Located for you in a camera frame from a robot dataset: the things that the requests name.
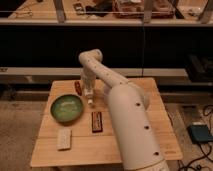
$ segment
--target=wooden table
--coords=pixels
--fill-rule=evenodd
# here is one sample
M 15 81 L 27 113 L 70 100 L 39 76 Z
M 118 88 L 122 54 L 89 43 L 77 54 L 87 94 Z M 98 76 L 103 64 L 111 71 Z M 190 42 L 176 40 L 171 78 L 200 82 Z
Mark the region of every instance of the wooden table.
M 141 86 L 150 96 L 147 114 L 166 160 L 181 159 L 182 153 L 179 144 L 154 79 L 143 78 L 132 79 L 132 81 Z M 103 101 L 102 86 L 103 83 L 97 80 L 94 108 L 90 108 L 85 98 L 81 97 L 85 107 L 84 113 L 67 126 L 72 130 L 72 148 L 67 151 L 58 151 L 57 132 L 64 126 L 52 118 L 50 106 L 57 97 L 64 94 L 76 94 L 76 92 L 74 80 L 53 82 L 32 154 L 32 167 L 121 163 L 108 109 Z M 92 133 L 92 111 L 102 112 L 102 133 Z

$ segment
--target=floor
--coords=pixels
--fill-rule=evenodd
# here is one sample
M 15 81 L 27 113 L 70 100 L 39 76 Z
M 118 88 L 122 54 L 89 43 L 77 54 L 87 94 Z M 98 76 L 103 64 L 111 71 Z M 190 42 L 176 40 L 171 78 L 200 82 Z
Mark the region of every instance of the floor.
M 57 170 L 56 168 L 30 168 L 29 166 L 48 93 L 48 89 L 16 89 L 14 91 L 13 87 L 0 86 L 0 171 Z M 209 124 L 209 117 L 202 115 L 202 108 L 205 105 L 213 104 L 213 98 L 209 92 L 162 91 L 161 95 L 184 156 L 182 161 L 168 162 L 171 171 L 178 171 L 182 163 L 187 164 L 192 159 L 202 156 L 198 146 L 191 143 L 186 126 L 192 121 Z M 183 106 L 198 109 L 196 116 L 184 115 Z M 208 151 L 207 145 L 203 145 L 203 148 L 204 151 Z M 204 171 L 213 171 L 213 164 L 208 159 L 197 161 L 192 166 L 197 165 L 204 167 L 202 169 Z M 123 168 L 118 164 L 64 167 L 61 170 L 121 171 Z

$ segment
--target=black cable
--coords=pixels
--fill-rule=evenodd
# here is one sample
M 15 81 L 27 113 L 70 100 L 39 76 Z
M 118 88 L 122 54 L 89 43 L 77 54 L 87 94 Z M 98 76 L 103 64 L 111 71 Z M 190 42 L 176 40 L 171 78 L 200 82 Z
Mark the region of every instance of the black cable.
M 31 6 L 34 6 L 34 5 L 37 5 L 37 4 L 40 4 L 41 2 L 43 2 L 43 0 L 42 1 L 39 1 L 39 0 L 37 0 L 37 2 L 34 2 L 34 3 L 31 3 L 31 4 L 28 4 L 28 5 L 25 5 L 25 6 L 23 6 L 22 8 L 18 8 L 17 9 L 17 11 L 22 11 L 22 10 L 24 10 L 24 9 L 26 9 L 27 8 L 27 12 L 17 12 L 17 11 L 15 11 L 14 13 L 16 14 L 16 17 L 15 18 L 20 18 L 20 16 L 22 15 L 22 17 L 21 18 L 25 18 L 25 17 L 32 17 L 33 16 L 33 12 L 31 11 L 31 9 L 30 9 L 30 7 Z
M 203 107 L 203 116 L 209 117 L 209 130 L 212 130 L 212 115 L 213 115 L 213 105 L 206 105 Z
M 179 168 L 178 171 L 182 171 L 182 170 L 183 170 L 183 171 L 188 171 L 188 169 L 192 169 L 192 170 L 198 171 L 198 169 L 192 167 L 191 165 L 192 165 L 194 162 L 198 161 L 198 160 L 207 158 L 207 157 L 211 154 L 211 152 L 212 152 L 212 146 L 209 146 L 209 152 L 208 152 L 207 154 L 205 153 L 203 156 L 201 156 L 201 157 L 199 157 L 199 158 L 196 158 L 196 159 L 190 161 L 186 166 L 183 166 L 183 167 Z
M 200 147 L 200 150 L 201 150 L 201 152 L 203 153 L 203 155 L 204 155 L 210 162 L 213 163 L 213 160 L 203 151 L 202 146 L 200 145 L 199 147 Z

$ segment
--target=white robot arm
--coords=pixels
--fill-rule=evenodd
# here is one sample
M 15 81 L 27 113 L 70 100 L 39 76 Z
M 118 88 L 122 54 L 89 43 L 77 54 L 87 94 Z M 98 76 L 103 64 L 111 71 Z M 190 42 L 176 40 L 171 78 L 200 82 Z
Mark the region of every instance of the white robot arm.
M 150 123 L 143 90 L 100 62 L 98 49 L 79 55 L 83 65 L 83 91 L 92 104 L 93 87 L 98 76 L 108 87 L 107 105 L 125 170 L 168 171 Z

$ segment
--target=green bowl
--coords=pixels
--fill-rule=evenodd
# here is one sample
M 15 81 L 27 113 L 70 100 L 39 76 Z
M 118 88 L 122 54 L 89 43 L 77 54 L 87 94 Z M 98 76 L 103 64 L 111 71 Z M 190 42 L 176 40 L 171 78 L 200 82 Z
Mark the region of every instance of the green bowl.
M 51 106 L 51 114 L 58 122 L 70 122 L 83 112 L 82 100 L 72 94 L 58 97 Z

